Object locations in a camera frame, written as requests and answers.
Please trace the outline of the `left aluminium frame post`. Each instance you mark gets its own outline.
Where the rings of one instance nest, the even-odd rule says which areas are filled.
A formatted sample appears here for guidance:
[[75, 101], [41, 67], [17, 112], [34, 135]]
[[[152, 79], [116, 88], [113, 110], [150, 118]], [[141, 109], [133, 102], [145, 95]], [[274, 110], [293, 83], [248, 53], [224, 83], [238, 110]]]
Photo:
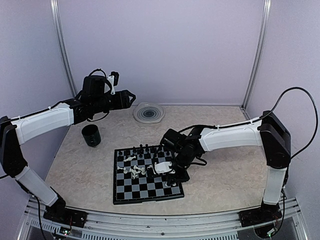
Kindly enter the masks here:
[[56, 37], [57, 37], [58, 48], [59, 48], [60, 56], [62, 59], [62, 64], [63, 64], [63, 68], [65, 71], [68, 87], [69, 87], [69, 90], [70, 90], [72, 96], [75, 97], [77, 95], [78, 91], [77, 91], [76, 84], [75, 84], [75, 81], [74, 81], [74, 78], [72, 75], [70, 62], [69, 62], [69, 58], [68, 58], [68, 54], [67, 54], [67, 48], [65, 45], [65, 39], [64, 39], [62, 22], [61, 22], [60, 11], [59, 11], [59, 1], [58, 0], [50, 0], [50, 8], [51, 8], [51, 13], [52, 13], [55, 33], [56, 33]]

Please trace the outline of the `black plastic cup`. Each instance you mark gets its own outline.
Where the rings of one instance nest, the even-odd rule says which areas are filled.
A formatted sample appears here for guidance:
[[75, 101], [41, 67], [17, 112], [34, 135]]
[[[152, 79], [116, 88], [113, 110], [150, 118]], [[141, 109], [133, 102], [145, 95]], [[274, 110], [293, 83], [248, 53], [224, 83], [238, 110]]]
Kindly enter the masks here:
[[95, 124], [86, 125], [81, 130], [81, 134], [89, 147], [95, 148], [101, 143], [99, 128]]

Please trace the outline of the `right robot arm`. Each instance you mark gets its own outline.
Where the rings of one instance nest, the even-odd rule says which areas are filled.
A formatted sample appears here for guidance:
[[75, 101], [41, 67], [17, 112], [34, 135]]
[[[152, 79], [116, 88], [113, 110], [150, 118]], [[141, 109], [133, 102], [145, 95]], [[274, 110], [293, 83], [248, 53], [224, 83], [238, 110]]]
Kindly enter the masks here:
[[291, 163], [291, 134], [279, 118], [267, 110], [250, 120], [226, 125], [196, 124], [187, 130], [189, 133], [170, 128], [160, 140], [160, 145], [173, 153], [172, 163], [160, 168], [167, 175], [168, 185], [188, 182], [189, 168], [205, 154], [259, 150], [267, 173], [262, 206], [255, 216], [260, 222], [268, 221], [276, 212]]

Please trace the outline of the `right aluminium frame post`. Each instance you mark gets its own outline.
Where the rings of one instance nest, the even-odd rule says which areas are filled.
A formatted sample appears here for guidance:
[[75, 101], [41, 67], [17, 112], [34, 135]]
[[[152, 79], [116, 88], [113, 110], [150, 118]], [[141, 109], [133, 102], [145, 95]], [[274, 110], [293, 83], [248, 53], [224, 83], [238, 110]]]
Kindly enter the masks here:
[[258, 70], [259, 70], [259, 66], [260, 66], [260, 62], [263, 54], [264, 43], [267, 35], [271, 7], [272, 7], [271, 0], [263, 1], [262, 18], [261, 18], [261, 24], [260, 24], [259, 34], [258, 34], [257, 46], [256, 46], [255, 55], [253, 59], [253, 65], [249, 75], [249, 82], [245, 91], [244, 99], [241, 104], [241, 109], [243, 110], [243, 112], [246, 112], [249, 107], [250, 99], [254, 90], [254, 85], [256, 83], [257, 74], [258, 74]]

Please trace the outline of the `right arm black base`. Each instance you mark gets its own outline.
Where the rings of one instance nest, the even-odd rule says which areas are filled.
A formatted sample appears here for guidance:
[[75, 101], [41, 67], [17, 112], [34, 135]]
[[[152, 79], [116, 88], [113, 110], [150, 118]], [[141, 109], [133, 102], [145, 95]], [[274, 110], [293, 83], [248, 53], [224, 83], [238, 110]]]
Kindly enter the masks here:
[[240, 224], [243, 228], [269, 221], [275, 221], [283, 217], [279, 203], [276, 205], [270, 205], [265, 204], [264, 202], [262, 202], [259, 207], [249, 210], [242, 210], [238, 213], [238, 215]]

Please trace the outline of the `aluminium frame post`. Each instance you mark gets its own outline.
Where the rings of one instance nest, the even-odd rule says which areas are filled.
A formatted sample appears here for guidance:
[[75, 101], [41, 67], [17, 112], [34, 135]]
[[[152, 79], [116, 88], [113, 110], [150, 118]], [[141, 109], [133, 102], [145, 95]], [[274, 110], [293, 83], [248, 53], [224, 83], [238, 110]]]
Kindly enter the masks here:
[[72, 75], [70, 62], [69, 62], [69, 58], [68, 58], [68, 54], [67, 54], [67, 48], [65, 45], [65, 39], [64, 39], [62, 22], [61, 22], [60, 11], [59, 11], [59, 1], [58, 0], [50, 0], [50, 8], [51, 8], [51, 13], [52, 13], [55, 33], [56, 33], [56, 37], [57, 37], [58, 48], [59, 48], [60, 56], [62, 59], [62, 64], [63, 64], [63, 68], [65, 71], [68, 87], [69, 87], [69, 90], [70, 90], [72, 96], [75, 97], [77, 95], [78, 91], [77, 91], [76, 84], [75, 84], [75, 81], [74, 81], [74, 78]]
[[258, 70], [259, 70], [259, 66], [260, 66], [260, 62], [263, 54], [264, 43], [267, 35], [271, 7], [272, 7], [271, 0], [263, 1], [262, 18], [261, 18], [261, 24], [260, 24], [259, 34], [258, 34], [257, 46], [256, 46], [255, 55], [253, 59], [253, 65], [249, 75], [249, 82], [245, 91], [244, 99], [241, 104], [241, 109], [243, 110], [243, 112], [246, 112], [249, 107], [250, 99], [254, 90], [254, 85], [256, 83], [257, 74], [258, 74]]

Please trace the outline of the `black white chess board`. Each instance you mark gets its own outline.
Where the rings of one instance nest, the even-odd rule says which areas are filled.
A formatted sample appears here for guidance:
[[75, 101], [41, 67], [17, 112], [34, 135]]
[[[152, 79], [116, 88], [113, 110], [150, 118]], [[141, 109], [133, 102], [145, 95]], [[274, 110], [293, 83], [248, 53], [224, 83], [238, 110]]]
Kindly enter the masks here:
[[[124, 162], [133, 156], [136, 159]], [[180, 183], [167, 186], [166, 175], [154, 175], [152, 170], [152, 164], [172, 160], [171, 152], [158, 145], [115, 149], [113, 204], [140, 204], [183, 198], [185, 194]], [[122, 167], [123, 170], [117, 170], [117, 167]]]

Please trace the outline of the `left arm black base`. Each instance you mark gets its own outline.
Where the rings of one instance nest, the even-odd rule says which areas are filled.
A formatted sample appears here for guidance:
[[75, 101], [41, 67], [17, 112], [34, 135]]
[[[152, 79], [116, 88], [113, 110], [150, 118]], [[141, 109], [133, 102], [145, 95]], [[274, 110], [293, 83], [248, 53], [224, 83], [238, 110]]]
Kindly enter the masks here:
[[88, 213], [66, 207], [63, 199], [58, 199], [52, 206], [46, 206], [44, 219], [71, 227], [84, 228]]

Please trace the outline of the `front aluminium rail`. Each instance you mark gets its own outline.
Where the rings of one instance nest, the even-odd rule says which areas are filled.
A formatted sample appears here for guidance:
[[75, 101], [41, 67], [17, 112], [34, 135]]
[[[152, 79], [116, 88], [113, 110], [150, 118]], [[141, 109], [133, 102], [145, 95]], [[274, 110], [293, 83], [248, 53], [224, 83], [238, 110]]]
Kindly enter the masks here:
[[45, 206], [31, 198], [22, 215], [17, 240], [308, 240], [295, 198], [281, 201], [284, 216], [242, 226], [237, 210], [187, 215], [139, 215], [88, 210], [83, 227], [38, 216]]

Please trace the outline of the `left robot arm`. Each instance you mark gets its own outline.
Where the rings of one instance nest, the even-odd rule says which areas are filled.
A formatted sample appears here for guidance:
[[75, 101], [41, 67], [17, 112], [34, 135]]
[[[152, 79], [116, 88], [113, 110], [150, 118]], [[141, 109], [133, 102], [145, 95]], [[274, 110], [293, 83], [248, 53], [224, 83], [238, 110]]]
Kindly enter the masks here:
[[52, 136], [54, 132], [89, 121], [99, 113], [128, 109], [136, 100], [129, 90], [108, 91], [85, 98], [82, 92], [74, 98], [62, 100], [51, 107], [25, 116], [0, 119], [0, 164], [5, 175], [11, 177], [28, 192], [50, 208], [50, 214], [63, 223], [70, 218], [64, 201], [47, 185], [43, 177], [31, 168], [24, 156], [23, 146], [29, 142]]

